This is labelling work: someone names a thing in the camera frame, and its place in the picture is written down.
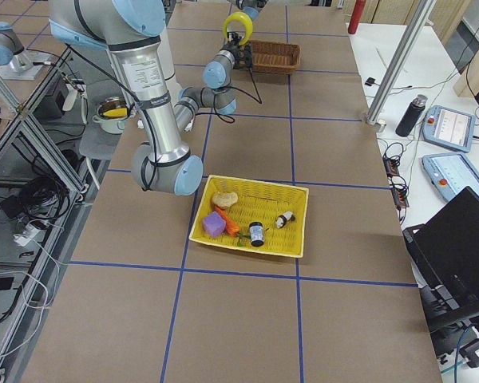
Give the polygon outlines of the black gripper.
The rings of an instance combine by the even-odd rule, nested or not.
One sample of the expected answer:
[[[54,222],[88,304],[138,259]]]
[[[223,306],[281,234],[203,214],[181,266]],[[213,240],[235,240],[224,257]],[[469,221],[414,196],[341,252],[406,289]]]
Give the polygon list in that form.
[[[242,36],[237,32],[227,32],[227,50],[228,51],[238,51],[242,50]]]

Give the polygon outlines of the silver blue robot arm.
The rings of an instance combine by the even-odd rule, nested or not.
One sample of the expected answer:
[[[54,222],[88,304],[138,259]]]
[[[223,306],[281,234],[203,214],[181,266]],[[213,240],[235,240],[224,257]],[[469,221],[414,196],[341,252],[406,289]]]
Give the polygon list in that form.
[[[33,81],[41,68],[8,22],[0,22],[0,77],[4,80]]]
[[[264,1],[237,1],[227,22],[239,21],[245,35],[224,36],[227,44],[205,66],[204,87],[182,89],[172,103],[167,80],[173,70],[164,44],[165,8],[161,1],[51,1],[52,35],[69,48],[78,45],[109,55],[117,83],[140,112],[148,142],[133,158],[132,173],[145,191],[191,195],[201,182],[203,164],[180,134],[201,108],[218,115],[236,110],[231,71],[241,66],[240,54],[253,32]]]

